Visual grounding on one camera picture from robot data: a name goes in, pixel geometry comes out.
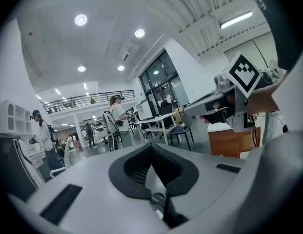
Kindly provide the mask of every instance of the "black pants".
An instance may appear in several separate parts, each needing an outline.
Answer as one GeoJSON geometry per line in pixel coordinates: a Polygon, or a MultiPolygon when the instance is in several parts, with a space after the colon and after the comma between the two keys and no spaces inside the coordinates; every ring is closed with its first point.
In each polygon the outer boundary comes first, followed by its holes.
{"type": "Polygon", "coordinates": [[[92,146],[92,142],[93,142],[93,145],[95,145],[95,143],[94,143],[94,136],[93,135],[89,135],[88,136],[88,142],[89,142],[89,146],[92,146]]]}

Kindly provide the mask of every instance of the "man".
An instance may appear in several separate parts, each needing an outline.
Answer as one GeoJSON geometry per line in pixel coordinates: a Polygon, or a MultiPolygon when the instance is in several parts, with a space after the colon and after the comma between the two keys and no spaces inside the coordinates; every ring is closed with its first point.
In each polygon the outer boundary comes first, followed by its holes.
{"type": "Polygon", "coordinates": [[[94,135],[93,135],[93,130],[92,127],[87,123],[86,124],[86,133],[88,136],[88,142],[89,142],[89,146],[92,146],[92,141],[93,141],[93,145],[96,146],[96,144],[94,143],[94,135]]]}

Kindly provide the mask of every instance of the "black metal railing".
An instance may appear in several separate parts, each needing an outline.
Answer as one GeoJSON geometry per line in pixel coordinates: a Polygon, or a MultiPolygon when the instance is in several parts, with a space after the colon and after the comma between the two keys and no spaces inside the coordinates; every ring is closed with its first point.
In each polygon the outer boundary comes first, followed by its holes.
{"type": "Polygon", "coordinates": [[[52,114],[69,108],[75,108],[102,102],[109,102],[110,97],[114,95],[121,95],[125,98],[125,100],[135,97],[134,90],[114,91],[107,93],[91,94],[88,96],[75,96],[66,98],[66,101],[61,99],[50,102],[50,105],[45,104],[44,109],[48,114],[52,114]]]}

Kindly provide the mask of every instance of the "ceiling light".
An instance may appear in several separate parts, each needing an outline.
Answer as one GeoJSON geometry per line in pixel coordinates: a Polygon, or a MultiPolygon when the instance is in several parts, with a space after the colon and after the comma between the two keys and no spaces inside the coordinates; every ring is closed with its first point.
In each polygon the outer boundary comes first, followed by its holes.
{"type": "Polygon", "coordinates": [[[141,38],[145,35],[145,31],[143,29],[138,29],[135,31],[135,36],[141,38]]]}
{"type": "Polygon", "coordinates": [[[74,22],[77,26],[83,26],[87,22],[87,17],[86,17],[86,15],[83,15],[83,14],[77,15],[74,18],[74,22]]]}
{"type": "Polygon", "coordinates": [[[85,70],[86,70],[86,68],[84,66],[78,67],[78,71],[80,71],[80,72],[84,72],[85,70]]]}
{"type": "Polygon", "coordinates": [[[58,91],[57,88],[55,88],[55,91],[57,92],[58,95],[61,95],[61,93],[58,91]]]}
{"type": "Polygon", "coordinates": [[[237,22],[239,22],[239,21],[241,21],[243,19],[249,18],[250,16],[252,16],[252,12],[247,12],[247,13],[244,13],[244,14],[242,14],[240,16],[232,18],[232,19],[230,19],[230,20],[228,20],[226,22],[223,22],[223,23],[221,23],[221,29],[224,29],[224,28],[226,28],[226,27],[228,27],[228,26],[230,26],[230,25],[232,25],[234,23],[237,23],[237,22]]]}

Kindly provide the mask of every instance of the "white t-shirt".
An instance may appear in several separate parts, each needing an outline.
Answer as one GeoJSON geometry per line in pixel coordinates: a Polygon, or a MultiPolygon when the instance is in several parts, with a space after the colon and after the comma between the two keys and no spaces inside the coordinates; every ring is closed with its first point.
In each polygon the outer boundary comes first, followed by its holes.
{"type": "Polygon", "coordinates": [[[40,127],[40,136],[36,137],[35,140],[39,143],[42,143],[43,148],[46,151],[49,151],[54,147],[53,142],[50,139],[48,125],[45,121],[42,122],[42,126],[40,127]]]}
{"type": "MultiPolygon", "coordinates": [[[[112,118],[117,121],[117,120],[122,120],[120,119],[120,115],[125,114],[125,110],[120,104],[114,103],[110,108],[109,112],[112,115],[112,118]]],[[[128,121],[127,119],[123,119],[123,126],[118,126],[118,129],[120,132],[127,132],[128,131],[128,121]]]]}

